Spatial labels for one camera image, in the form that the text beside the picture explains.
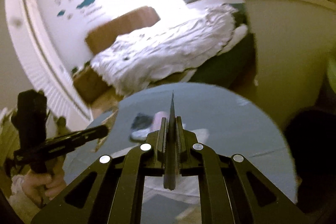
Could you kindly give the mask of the person's left hand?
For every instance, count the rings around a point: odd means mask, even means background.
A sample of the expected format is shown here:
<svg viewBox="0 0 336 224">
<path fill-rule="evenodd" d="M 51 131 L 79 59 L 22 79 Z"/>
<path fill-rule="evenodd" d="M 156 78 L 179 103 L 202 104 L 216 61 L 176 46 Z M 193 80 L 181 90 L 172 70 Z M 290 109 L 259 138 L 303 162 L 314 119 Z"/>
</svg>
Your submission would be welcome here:
<svg viewBox="0 0 336 224">
<path fill-rule="evenodd" d="M 52 173 L 38 174 L 31 169 L 25 174 L 22 182 L 23 193 L 38 207 L 44 204 L 44 197 L 52 200 L 67 184 L 64 180 L 65 157 L 60 156 L 52 169 Z"/>
</svg>

